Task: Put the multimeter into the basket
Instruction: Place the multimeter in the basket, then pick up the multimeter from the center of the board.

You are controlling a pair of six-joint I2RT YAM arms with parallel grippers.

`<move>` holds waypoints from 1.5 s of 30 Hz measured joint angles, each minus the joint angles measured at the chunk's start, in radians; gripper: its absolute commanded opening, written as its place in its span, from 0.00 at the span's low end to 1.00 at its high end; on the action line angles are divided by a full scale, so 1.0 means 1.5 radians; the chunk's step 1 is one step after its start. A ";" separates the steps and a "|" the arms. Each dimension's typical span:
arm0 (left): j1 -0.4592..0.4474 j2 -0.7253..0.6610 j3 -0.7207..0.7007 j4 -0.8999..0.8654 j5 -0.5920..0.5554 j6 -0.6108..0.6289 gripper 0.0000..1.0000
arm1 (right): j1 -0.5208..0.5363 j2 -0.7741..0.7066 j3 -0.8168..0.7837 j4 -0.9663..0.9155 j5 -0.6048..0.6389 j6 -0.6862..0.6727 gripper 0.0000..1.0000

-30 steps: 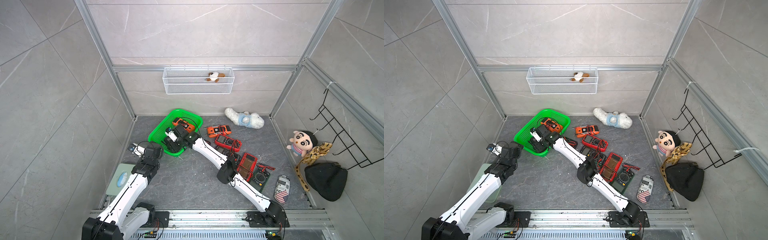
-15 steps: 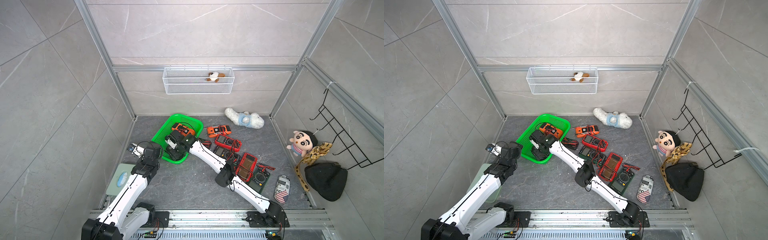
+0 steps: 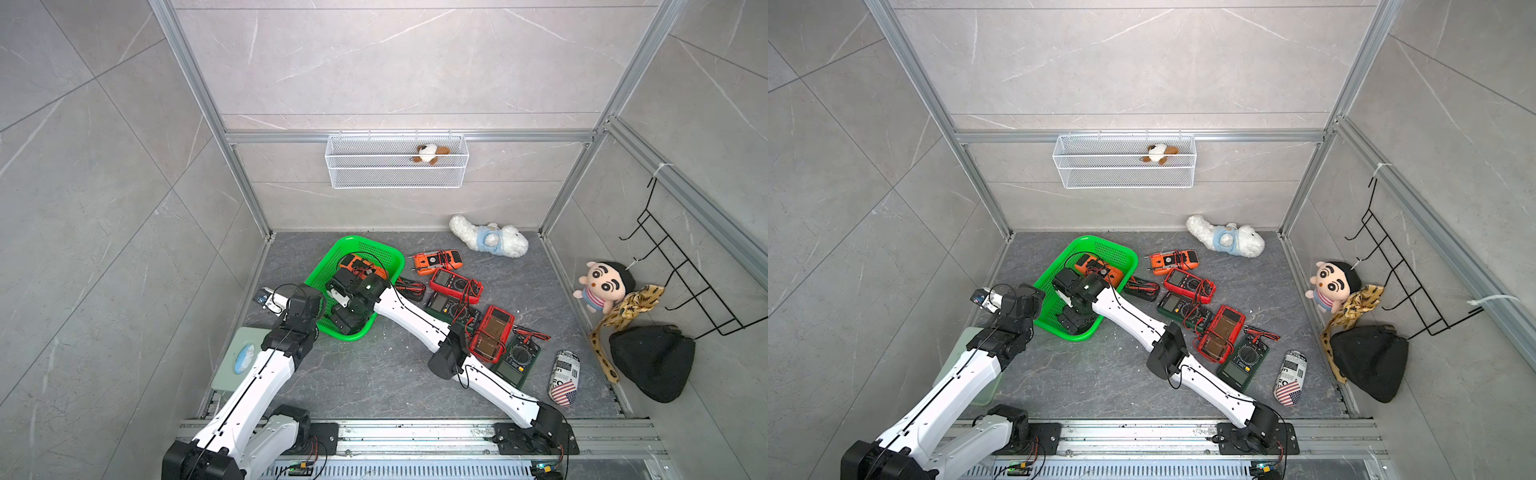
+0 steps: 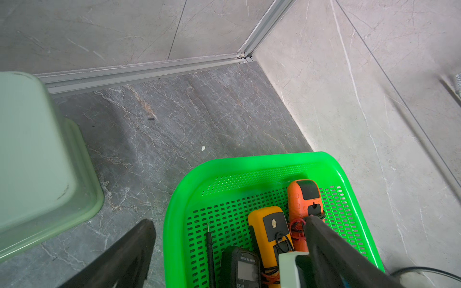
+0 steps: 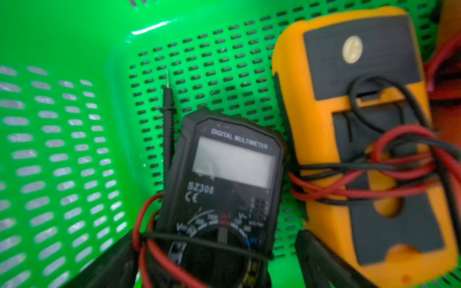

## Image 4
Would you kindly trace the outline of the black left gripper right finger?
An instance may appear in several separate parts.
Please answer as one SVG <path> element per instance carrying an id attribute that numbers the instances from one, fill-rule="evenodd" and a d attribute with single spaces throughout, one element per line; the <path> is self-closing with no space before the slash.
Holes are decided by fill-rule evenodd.
<path id="1" fill-rule="evenodd" d="M 400 288 L 317 216 L 305 219 L 305 236 L 319 288 Z"/>

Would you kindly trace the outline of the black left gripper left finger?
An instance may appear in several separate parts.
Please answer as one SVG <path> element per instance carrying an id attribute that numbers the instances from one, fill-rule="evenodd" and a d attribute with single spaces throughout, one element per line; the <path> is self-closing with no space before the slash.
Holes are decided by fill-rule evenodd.
<path id="1" fill-rule="evenodd" d="M 62 288 L 142 288 L 148 277 L 156 229 L 143 219 Z"/>

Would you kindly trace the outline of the orange multimeter with black leads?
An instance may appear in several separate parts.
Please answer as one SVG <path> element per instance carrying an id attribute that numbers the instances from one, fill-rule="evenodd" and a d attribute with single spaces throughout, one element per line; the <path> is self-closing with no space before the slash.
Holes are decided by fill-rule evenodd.
<path id="1" fill-rule="evenodd" d="M 308 252 L 304 225 L 306 218 L 317 216 L 325 218 L 321 192 L 313 180 L 297 180 L 288 189 L 289 231 L 295 251 Z"/>

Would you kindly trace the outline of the yellow multimeter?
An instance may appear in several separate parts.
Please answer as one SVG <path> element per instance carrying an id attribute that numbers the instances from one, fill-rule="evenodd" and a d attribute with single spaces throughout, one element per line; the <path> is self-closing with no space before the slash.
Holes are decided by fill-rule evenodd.
<path id="1" fill-rule="evenodd" d="M 295 251 L 285 215 L 280 207 L 270 206 L 251 212 L 248 221 L 262 264 L 263 284 L 269 288 L 279 288 L 279 256 Z"/>

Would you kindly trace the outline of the small black multimeter red leads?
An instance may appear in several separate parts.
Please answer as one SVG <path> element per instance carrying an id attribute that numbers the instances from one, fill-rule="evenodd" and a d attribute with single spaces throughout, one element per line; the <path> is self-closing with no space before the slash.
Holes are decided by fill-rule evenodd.
<path id="1" fill-rule="evenodd" d="M 209 224 L 205 239 L 209 287 L 216 288 L 213 240 Z M 260 288 L 262 286 L 260 260 L 256 254 L 237 246 L 230 246 L 223 251 L 222 260 L 224 263 L 220 273 L 220 288 Z"/>

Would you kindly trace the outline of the green plastic basket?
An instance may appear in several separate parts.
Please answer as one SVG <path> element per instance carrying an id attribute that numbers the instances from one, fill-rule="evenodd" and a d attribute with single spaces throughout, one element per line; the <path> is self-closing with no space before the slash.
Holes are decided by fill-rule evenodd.
<path id="1" fill-rule="evenodd" d="M 325 222 L 379 269 L 378 249 L 341 165 L 326 152 L 238 157 L 206 162 L 179 183 L 167 208 L 163 249 L 166 286 L 208 287 L 206 233 L 215 270 L 230 246 L 254 250 L 248 216 L 277 206 L 288 213 L 287 189 L 296 180 L 317 183 Z"/>

